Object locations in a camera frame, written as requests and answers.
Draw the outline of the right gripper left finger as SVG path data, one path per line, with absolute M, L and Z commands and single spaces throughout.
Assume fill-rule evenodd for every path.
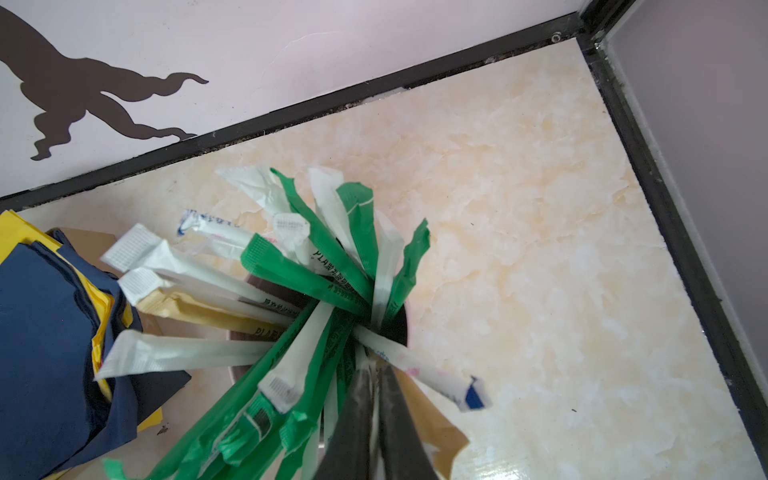
M 353 376 L 330 446 L 315 479 L 369 478 L 372 415 L 372 378 L 370 369 L 364 367 Z

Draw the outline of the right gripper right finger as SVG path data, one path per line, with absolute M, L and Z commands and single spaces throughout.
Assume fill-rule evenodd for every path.
M 379 446 L 390 479 L 437 480 L 391 366 L 378 371 Z

